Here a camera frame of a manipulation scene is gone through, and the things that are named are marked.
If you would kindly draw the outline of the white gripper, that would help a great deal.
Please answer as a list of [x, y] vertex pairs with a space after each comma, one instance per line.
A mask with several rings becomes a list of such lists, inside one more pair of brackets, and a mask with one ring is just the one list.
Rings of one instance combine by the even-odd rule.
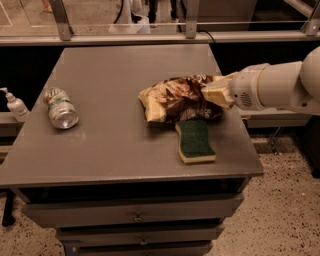
[[229, 86], [225, 83], [208, 84], [201, 89], [202, 95], [208, 102], [224, 109], [231, 109], [236, 104], [242, 110], [264, 110], [265, 107], [260, 102], [258, 95], [258, 82], [261, 73], [268, 66], [268, 63], [251, 65], [239, 72], [232, 72], [225, 76], [213, 76], [213, 82], [232, 80]]

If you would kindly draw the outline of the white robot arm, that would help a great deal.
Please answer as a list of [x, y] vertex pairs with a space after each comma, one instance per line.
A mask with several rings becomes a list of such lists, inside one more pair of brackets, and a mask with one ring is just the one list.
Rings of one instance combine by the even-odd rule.
[[303, 61], [251, 65], [226, 76], [215, 76], [201, 92], [222, 108], [273, 108], [320, 115], [320, 47]]

